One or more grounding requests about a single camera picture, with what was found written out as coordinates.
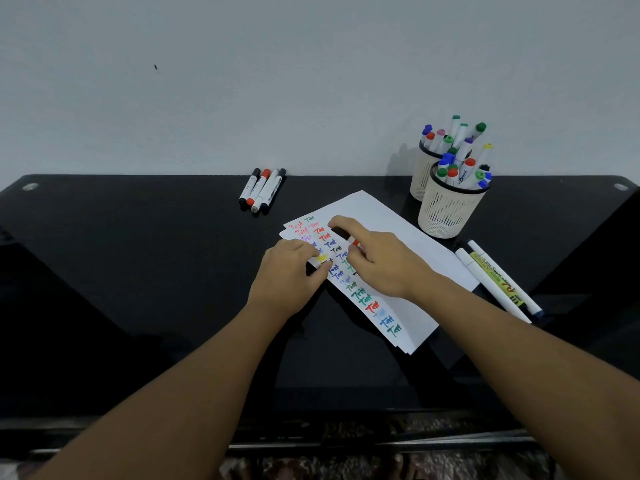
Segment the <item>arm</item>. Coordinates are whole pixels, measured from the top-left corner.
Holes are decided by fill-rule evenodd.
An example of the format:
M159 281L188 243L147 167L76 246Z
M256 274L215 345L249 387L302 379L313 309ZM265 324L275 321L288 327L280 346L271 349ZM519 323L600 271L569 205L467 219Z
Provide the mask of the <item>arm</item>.
M420 306L469 355L516 418L576 478L640 477L640 383L434 272L395 235L336 216L365 254L364 281Z
M303 241L268 249L236 318L108 412L34 479L212 478L262 355L327 276L328 262L306 275L307 260L317 255Z

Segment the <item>forearm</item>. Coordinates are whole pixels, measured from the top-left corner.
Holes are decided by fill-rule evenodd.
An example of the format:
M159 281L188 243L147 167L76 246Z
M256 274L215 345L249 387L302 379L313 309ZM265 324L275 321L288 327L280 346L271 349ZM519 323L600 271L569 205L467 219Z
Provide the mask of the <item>forearm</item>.
M514 416L574 474L596 479L637 473L640 383L635 379L448 278L438 275L436 285L432 281L417 290L414 302L452 336Z
M243 309L212 339L108 412L36 479L210 478L253 373L284 320Z

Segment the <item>hand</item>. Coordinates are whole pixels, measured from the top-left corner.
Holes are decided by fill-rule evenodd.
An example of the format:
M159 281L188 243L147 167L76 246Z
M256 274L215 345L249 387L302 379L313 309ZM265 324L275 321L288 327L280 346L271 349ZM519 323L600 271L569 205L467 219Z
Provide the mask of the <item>hand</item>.
M256 305L265 313L276 314L284 320L299 312L329 273L331 261L322 263L307 276L307 261L318 255L318 250L308 242L298 239L278 241L264 253L247 305Z
M380 293L415 301L418 284L437 273L391 232L372 232L356 219L335 216L329 227L341 227L354 236L363 250L349 246L347 262Z

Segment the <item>pen holder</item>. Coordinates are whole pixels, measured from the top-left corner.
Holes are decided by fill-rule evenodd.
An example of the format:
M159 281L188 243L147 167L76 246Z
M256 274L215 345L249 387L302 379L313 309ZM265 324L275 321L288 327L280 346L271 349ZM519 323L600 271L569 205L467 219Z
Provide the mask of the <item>pen holder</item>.
M448 239L460 233L491 185L479 190L452 187L436 176L437 168L436 162L429 169L418 225L432 237Z
M431 165L440 161L442 155L427 150L422 142L418 145L421 153L418 161L415 163L415 169L413 170L413 177L411 179L411 187L409 187L409 193L415 199L422 201L424 197L424 189L429 179L429 170Z

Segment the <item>stack of paper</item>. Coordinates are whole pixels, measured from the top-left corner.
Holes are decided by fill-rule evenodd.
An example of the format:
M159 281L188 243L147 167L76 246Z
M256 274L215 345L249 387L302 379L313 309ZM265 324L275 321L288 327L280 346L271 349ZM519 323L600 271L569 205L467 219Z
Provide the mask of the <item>stack of paper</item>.
M338 214L356 218L369 230L395 233L434 271L448 276L469 291L478 285L478 281L453 252L364 191L348 195L284 224L285 230L280 236L284 239L302 239L315 245L321 254L309 262L316 267L331 259L333 266L329 281L354 302L393 345L412 354L438 324L411 302L383 295L362 281L346 261L348 243L332 233L326 225Z

